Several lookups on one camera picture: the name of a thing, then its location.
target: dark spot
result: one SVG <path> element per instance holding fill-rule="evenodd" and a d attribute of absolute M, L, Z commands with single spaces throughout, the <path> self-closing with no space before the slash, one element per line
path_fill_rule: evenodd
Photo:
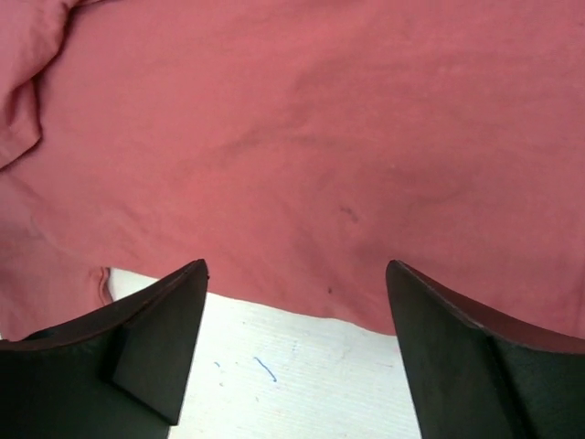
<path fill-rule="evenodd" d="M 339 210 L 344 212 L 352 220 L 352 222 L 359 222 L 359 218 L 351 208 L 346 206 L 339 206 Z"/>

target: blue pen mark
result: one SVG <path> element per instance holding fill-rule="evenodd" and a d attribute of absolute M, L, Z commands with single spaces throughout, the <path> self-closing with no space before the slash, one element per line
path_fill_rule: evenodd
<path fill-rule="evenodd" d="M 270 369 L 268 369 L 264 363 L 262 363 L 262 360 L 261 360 L 261 359 L 259 359 L 258 357 L 254 357 L 254 359 L 255 359 L 256 361 L 258 361 L 258 364 L 260 364 L 260 365 L 261 365 L 261 366 L 262 366 L 262 367 L 263 367 L 263 368 L 264 368 L 264 369 L 265 369 L 265 370 L 266 370 L 268 373 L 270 373 L 270 374 L 271 374 L 272 381 L 276 382 L 276 381 L 277 381 L 277 380 L 276 380 L 276 377 L 274 376 L 274 374 L 272 373 L 272 371 L 271 371 Z"/>

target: stain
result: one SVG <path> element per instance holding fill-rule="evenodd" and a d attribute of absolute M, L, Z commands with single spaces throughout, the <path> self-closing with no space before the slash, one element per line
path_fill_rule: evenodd
<path fill-rule="evenodd" d="M 268 369 L 268 367 L 264 363 L 262 363 L 262 360 L 259 359 L 258 357 L 254 357 L 254 359 L 256 361 L 258 361 L 258 364 L 260 364 L 264 368 L 264 370 L 266 370 L 270 374 L 270 376 L 272 377 L 272 381 L 276 382 L 277 381 L 276 380 L 276 377 L 274 376 L 274 374 L 272 373 L 272 371 L 270 369 Z"/>
<path fill-rule="evenodd" d="M 359 222 L 359 217 L 357 216 L 357 214 L 354 212 L 353 209 L 347 207 L 347 206 L 339 206 L 339 210 L 341 210 L 343 213 L 345 213 L 352 222 L 354 223 L 358 223 Z"/>

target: white surface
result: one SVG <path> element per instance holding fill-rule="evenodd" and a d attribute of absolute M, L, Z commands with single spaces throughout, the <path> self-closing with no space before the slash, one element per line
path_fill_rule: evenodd
<path fill-rule="evenodd" d="M 112 295 L 119 299 L 152 282 L 114 269 Z M 208 294 L 181 423 L 170 437 L 418 439 L 420 433 L 395 337 Z"/>

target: blue ink mark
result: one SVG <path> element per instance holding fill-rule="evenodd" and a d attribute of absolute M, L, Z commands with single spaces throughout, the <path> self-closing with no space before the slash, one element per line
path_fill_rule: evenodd
<path fill-rule="evenodd" d="M 261 359 L 259 359 L 258 357 L 254 357 L 254 359 L 255 359 L 256 361 L 258 361 L 258 364 L 260 364 L 260 365 L 261 365 L 261 366 L 262 366 L 262 367 L 263 367 L 263 368 L 264 368 L 264 369 L 265 369 L 265 370 L 266 370 L 268 373 L 270 373 L 270 374 L 271 374 L 272 381 L 276 382 L 276 381 L 277 381 L 277 380 L 276 380 L 276 377 L 274 376 L 274 374 L 272 373 L 272 371 L 271 371 L 270 369 L 268 369 L 264 363 L 262 363 L 262 360 L 261 360 Z"/>

